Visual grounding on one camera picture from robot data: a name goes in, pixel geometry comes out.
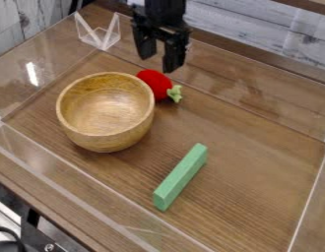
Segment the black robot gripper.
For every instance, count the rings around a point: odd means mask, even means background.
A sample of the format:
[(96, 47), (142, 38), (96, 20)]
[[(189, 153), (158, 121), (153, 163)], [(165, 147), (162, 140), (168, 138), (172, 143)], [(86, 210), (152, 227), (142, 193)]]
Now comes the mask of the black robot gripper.
[(132, 35), (141, 60), (156, 54), (156, 40), (164, 42), (162, 72), (184, 65), (191, 29), (184, 21), (187, 0), (141, 0), (129, 4)]

